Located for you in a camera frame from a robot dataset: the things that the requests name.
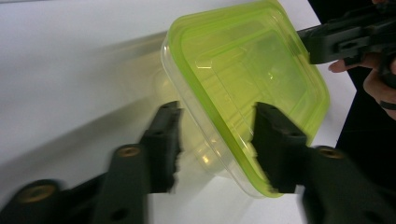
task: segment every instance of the human hand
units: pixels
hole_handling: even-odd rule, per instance
[[[329,66],[329,70],[334,73],[345,72],[348,69],[361,66],[371,68],[372,71],[363,82],[364,90],[371,95],[377,103],[386,102],[396,106],[396,90],[385,84],[379,77],[378,68],[381,63],[380,53],[368,53],[364,56],[359,64],[346,66],[344,60],[339,60]],[[394,60],[389,69],[392,74],[396,74],[396,60]],[[387,114],[396,120],[396,110],[383,108]]]

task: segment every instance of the container lid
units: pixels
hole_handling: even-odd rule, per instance
[[[278,196],[249,143],[254,105],[278,107],[310,144],[330,102],[282,6],[265,0],[181,17],[168,31],[168,48],[249,182],[265,196]]]

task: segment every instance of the brass screw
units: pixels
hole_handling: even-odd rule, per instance
[[[25,189],[18,197],[20,203],[36,203],[48,198],[55,191],[52,185],[35,186]]]
[[[333,150],[333,149],[329,149],[329,148],[321,148],[319,150],[320,154],[322,154],[325,157],[331,158],[331,159],[343,159],[344,156],[343,154],[341,154],[340,152]]]
[[[132,157],[140,153],[138,147],[124,147],[119,150],[119,156],[121,157]]]

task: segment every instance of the transparent plastic container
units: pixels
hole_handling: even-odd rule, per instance
[[[309,143],[328,110],[326,85],[307,56],[276,0],[181,17],[163,41],[164,70],[192,120],[183,133],[201,139],[194,150],[207,169],[226,170],[252,197],[281,196],[250,144],[256,102],[282,110]]]

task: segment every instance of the white background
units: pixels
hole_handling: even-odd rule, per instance
[[[173,95],[160,47],[179,16],[242,0],[68,0],[0,4],[0,206],[40,178],[73,187],[106,170]],[[306,0],[282,0],[296,30],[318,24]],[[331,108],[314,144],[335,146],[355,89],[319,66]],[[190,150],[173,194],[150,196],[152,223],[304,223],[298,195],[252,199],[206,172]]]

